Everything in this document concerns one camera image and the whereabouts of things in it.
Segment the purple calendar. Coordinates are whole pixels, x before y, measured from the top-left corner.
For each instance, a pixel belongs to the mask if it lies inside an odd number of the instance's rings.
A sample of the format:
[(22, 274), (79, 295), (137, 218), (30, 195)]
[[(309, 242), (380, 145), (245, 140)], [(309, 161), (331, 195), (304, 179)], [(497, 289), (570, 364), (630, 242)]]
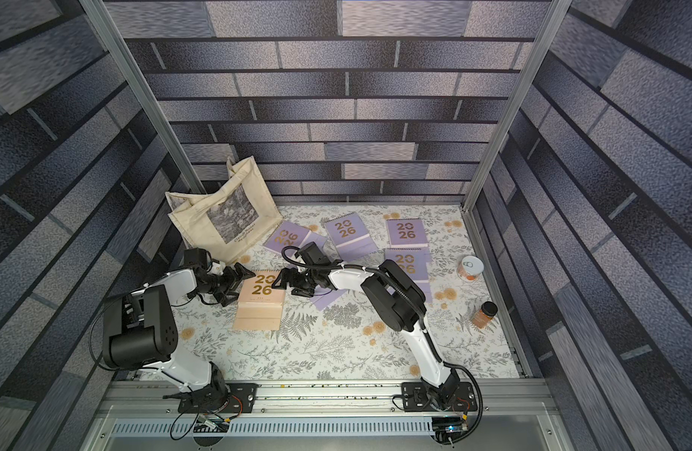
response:
[(429, 246), (421, 219), (389, 219), (387, 233), (391, 248), (425, 248)]
[(433, 300), (426, 252), (422, 249), (386, 249), (385, 258), (395, 261), (424, 292), (426, 302)]
[(307, 244), (317, 244), (320, 250), (323, 250), (327, 238), (306, 227), (283, 221), (276, 230), (269, 236), (263, 244), (264, 248), (280, 254), (281, 250), (286, 246), (296, 246), (298, 248), (305, 247)]
[(317, 310), (323, 311), (347, 292), (347, 289), (317, 288), (310, 302), (316, 307)]
[(378, 246), (356, 212), (325, 222), (325, 229), (343, 261), (355, 261), (378, 251)]

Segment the pink 2026 desk calendar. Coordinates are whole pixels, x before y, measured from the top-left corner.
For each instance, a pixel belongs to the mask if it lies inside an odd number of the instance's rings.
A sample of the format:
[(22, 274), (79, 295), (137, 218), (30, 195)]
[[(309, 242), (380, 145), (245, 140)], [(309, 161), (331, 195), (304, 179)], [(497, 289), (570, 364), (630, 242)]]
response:
[(237, 331), (277, 331), (283, 312), (286, 291), (273, 289), (277, 271), (259, 271), (244, 280), (238, 297), (233, 323)]

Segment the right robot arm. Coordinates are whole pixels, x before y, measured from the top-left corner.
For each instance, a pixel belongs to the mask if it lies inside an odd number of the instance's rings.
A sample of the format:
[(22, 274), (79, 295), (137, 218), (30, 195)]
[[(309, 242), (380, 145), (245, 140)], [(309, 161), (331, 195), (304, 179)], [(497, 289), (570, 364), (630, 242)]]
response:
[(312, 297), (317, 287), (331, 291), (354, 291), (366, 295), (381, 321), (406, 341), (416, 357), (428, 402), (447, 409), (460, 383), (455, 367), (444, 361), (427, 329), (423, 290), (392, 260), (377, 268), (334, 263), (296, 263), (280, 271), (273, 289)]

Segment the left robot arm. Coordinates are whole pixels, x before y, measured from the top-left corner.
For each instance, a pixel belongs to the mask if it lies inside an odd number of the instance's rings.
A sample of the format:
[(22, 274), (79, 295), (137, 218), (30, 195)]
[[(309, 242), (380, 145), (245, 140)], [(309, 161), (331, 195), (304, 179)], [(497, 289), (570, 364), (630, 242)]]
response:
[(240, 263), (228, 266), (213, 259), (205, 249), (187, 250), (180, 268), (115, 298), (105, 308), (105, 364), (115, 370), (150, 372), (172, 383), (178, 392), (164, 398), (178, 400), (179, 413), (251, 413), (257, 385), (230, 386), (216, 364), (180, 344), (173, 309), (182, 298), (191, 302), (204, 294), (214, 297), (217, 306), (228, 306), (237, 300), (241, 283), (255, 276)]

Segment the beige Monet tote bag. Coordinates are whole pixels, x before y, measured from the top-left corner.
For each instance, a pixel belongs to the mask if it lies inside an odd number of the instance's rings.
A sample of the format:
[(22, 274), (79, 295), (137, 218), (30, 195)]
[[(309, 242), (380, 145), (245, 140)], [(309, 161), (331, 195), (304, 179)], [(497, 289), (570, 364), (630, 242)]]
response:
[(192, 248), (233, 264), (283, 217), (254, 158), (228, 165), (231, 177), (212, 195), (168, 192), (169, 219)]

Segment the white orange round can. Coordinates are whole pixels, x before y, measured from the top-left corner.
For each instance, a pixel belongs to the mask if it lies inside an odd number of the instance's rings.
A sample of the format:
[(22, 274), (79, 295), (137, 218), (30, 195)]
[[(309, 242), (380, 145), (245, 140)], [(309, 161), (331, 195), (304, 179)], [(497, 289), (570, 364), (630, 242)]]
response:
[(484, 271), (484, 263), (475, 256), (464, 256), (458, 264), (457, 272), (467, 281), (475, 281)]

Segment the brown jar black lid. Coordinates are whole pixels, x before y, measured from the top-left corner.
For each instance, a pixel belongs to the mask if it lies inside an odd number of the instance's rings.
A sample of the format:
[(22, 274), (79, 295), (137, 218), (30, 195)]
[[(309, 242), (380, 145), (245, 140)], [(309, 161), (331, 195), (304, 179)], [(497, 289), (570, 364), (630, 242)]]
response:
[(498, 313), (498, 306), (491, 302), (483, 303), (479, 309), (473, 314), (471, 323), (478, 329), (483, 330)]

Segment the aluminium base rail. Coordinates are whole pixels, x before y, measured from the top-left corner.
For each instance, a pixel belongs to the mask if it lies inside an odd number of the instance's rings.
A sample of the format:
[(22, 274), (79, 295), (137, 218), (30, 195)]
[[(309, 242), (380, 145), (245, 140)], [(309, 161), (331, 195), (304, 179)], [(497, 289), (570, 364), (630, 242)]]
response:
[(403, 381), (259, 381), (251, 413), (197, 421), (166, 400), (165, 383), (112, 383), (84, 450), (438, 450), (442, 428), (467, 438), (453, 450), (571, 450), (544, 381), (479, 382), (483, 413), (469, 396), (444, 412), (402, 406)]

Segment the left aluminium frame post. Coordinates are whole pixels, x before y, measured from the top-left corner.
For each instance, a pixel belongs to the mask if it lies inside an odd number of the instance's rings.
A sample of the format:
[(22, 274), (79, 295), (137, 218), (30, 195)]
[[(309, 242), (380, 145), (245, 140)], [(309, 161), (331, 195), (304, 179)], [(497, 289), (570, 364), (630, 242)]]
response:
[(182, 144), (170, 126), (165, 113), (158, 104), (152, 89), (139, 69), (135, 58), (108, 13), (103, 1), (79, 0), (86, 16), (90, 19), (95, 31), (103, 41), (105, 48), (116, 62), (118, 69), (135, 94), (155, 131), (163, 141), (168, 154), (182, 172), (186, 185), (193, 193), (204, 195), (205, 188), (193, 165), (190, 163)]

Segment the aluminium frame post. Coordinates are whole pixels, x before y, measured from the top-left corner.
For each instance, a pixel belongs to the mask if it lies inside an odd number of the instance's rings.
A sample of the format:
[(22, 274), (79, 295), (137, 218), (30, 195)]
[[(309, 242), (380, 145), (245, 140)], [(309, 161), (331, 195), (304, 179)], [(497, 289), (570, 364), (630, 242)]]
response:
[(524, 100), (528, 95), (534, 79), (545, 60), (546, 53), (552, 45), (567, 12), (569, 11), (572, 0), (558, 0), (550, 3), (545, 15), (545, 20), (541, 25), (535, 38), (527, 61), (519, 74), (519, 78), (511, 93), (504, 110), (504, 113), (486, 148), (484, 156), (478, 165), (476, 173), (466, 191), (463, 203), (463, 212), (474, 210), (478, 197), (483, 191), (487, 177), (489, 176), (496, 157), (503, 150), (508, 141), (508, 133), (513, 125), (516, 114), (519, 112)]
[(190, 163), (182, 144), (170, 126), (165, 113), (158, 104), (152, 89), (139, 69), (135, 58), (108, 13), (103, 1), (79, 0), (86, 16), (90, 19), (95, 31), (103, 41), (105, 48), (116, 62), (118, 69), (135, 94), (155, 131), (163, 141), (168, 154), (182, 172), (186, 185), (193, 193), (204, 195), (205, 188), (193, 165)]

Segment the right aluminium frame post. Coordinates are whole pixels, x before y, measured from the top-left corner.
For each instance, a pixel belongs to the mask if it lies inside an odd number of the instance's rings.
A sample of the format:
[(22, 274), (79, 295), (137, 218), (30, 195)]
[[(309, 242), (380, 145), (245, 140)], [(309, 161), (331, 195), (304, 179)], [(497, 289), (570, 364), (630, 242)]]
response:
[(569, 11), (572, 0), (558, 0), (550, 3), (545, 15), (545, 20), (541, 25), (535, 38), (527, 61), (519, 74), (519, 78), (511, 93), (504, 110), (504, 113), (486, 148), (484, 156), (478, 165), (476, 173), (466, 191), (463, 203), (463, 212), (474, 210), (478, 197), (483, 191), (487, 177), (489, 176), (496, 157), (503, 150), (508, 141), (508, 133), (513, 125), (516, 114), (519, 112), (524, 100), (528, 95), (534, 79), (545, 60), (546, 53), (552, 45), (567, 12)]

